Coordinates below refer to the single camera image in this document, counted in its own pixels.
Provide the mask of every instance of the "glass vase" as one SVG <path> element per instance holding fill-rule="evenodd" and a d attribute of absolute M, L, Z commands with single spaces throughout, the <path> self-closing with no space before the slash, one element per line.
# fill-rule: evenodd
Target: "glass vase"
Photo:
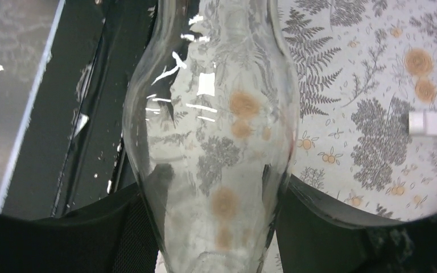
<path fill-rule="evenodd" d="M 299 119 L 277 0 L 160 0 L 123 138 L 168 273 L 262 271 Z"/>

